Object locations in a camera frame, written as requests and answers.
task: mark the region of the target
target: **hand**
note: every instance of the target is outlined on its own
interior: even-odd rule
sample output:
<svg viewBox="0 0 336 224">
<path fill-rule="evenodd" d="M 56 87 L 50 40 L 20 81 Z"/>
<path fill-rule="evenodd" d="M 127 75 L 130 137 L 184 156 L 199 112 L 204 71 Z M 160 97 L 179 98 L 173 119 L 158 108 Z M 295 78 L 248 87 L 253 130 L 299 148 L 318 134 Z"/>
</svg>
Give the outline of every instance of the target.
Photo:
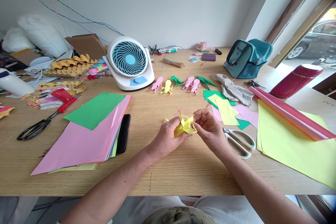
<svg viewBox="0 0 336 224">
<path fill-rule="evenodd" d="M 184 140 L 189 136 L 188 133 L 183 133 L 178 137 L 174 137 L 174 130 L 180 125 L 181 120 L 179 117 L 174 117 L 170 121 L 161 125 L 159 133 L 154 140 L 147 145 L 147 154 L 155 161 L 167 156 L 173 150 L 175 150 Z"/>
<path fill-rule="evenodd" d="M 197 110 L 194 113 L 194 125 L 197 129 L 197 134 L 216 156 L 223 152 L 231 153 L 231 148 L 225 138 L 222 126 L 212 111 L 208 109 Z"/>
</svg>

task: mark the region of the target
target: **backpack strap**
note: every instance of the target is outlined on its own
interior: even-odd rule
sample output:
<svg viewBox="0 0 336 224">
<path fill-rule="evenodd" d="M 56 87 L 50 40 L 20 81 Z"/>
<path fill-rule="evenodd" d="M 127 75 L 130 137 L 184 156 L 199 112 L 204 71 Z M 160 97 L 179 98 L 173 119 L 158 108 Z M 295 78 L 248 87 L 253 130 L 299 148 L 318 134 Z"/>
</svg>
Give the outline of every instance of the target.
<svg viewBox="0 0 336 224">
<path fill-rule="evenodd" d="M 233 52 L 235 51 L 235 49 L 236 49 L 236 47 L 237 47 L 237 45 L 238 45 L 239 42 L 245 42 L 245 43 L 246 43 L 246 46 L 244 47 L 244 49 L 242 50 L 242 52 L 241 52 L 240 54 L 245 53 L 245 52 L 248 50 L 248 48 L 252 48 L 252 46 L 251 46 L 248 42 L 246 42 L 245 40 L 237 40 L 237 41 L 233 44 L 233 46 L 231 47 L 230 52 L 229 52 L 229 54 L 228 54 L 228 56 L 227 56 L 227 58 L 226 58 L 226 62 L 227 62 L 227 64 L 230 65 L 230 66 L 235 66 L 235 65 L 238 64 L 238 60 L 239 60 L 240 56 L 239 56 L 239 58 L 236 60 L 236 62 L 234 62 L 233 64 L 230 63 L 230 58 L 231 58 L 231 55 L 233 54 Z"/>
</svg>

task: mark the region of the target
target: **red thermos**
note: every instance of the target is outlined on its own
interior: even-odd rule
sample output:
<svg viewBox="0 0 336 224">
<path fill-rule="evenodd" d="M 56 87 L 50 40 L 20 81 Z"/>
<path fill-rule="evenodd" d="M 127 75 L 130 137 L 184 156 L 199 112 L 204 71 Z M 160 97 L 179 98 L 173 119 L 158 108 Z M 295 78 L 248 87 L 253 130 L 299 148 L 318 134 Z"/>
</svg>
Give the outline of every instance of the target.
<svg viewBox="0 0 336 224">
<path fill-rule="evenodd" d="M 271 94 L 281 99 L 291 97 L 322 72 L 320 66 L 302 64 L 280 81 L 272 89 Z"/>
</svg>

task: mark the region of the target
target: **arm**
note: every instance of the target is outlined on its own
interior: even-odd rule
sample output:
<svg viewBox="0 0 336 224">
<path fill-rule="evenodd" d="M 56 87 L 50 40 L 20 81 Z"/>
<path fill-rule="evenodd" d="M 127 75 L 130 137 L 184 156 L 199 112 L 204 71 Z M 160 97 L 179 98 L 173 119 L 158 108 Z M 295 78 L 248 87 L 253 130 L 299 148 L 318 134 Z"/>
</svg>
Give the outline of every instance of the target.
<svg viewBox="0 0 336 224">
<path fill-rule="evenodd" d="M 174 130 L 179 124 L 178 117 L 162 124 L 158 135 L 149 145 L 88 191 L 60 223 L 108 223 L 147 169 L 175 150 L 189 136 L 184 133 L 174 137 Z"/>
<path fill-rule="evenodd" d="M 209 110 L 197 110 L 195 127 L 209 149 L 231 173 L 262 221 L 268 223 L 316 223 L 313 218 L 253 171 L 231 149 L 222 126 Z"/>
</svg>

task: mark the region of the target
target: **black phone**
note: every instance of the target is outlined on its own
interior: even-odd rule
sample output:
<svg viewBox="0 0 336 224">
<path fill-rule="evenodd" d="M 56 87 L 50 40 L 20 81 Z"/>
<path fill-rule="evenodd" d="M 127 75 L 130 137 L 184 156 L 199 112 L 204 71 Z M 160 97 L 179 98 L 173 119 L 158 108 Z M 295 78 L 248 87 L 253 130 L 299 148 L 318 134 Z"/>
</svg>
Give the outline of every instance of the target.
<svg viewBox="0 0 336 224">
<path fill-rule="evenodd" d="M 131 121 L 131 115 L 130 114 L 124 115 L 120 125 L 117 151 L 115 153 L 116 155 L 123 154 L 126 150 L 128 128 L 130 127 L 130 121 Z"/>
</svg>

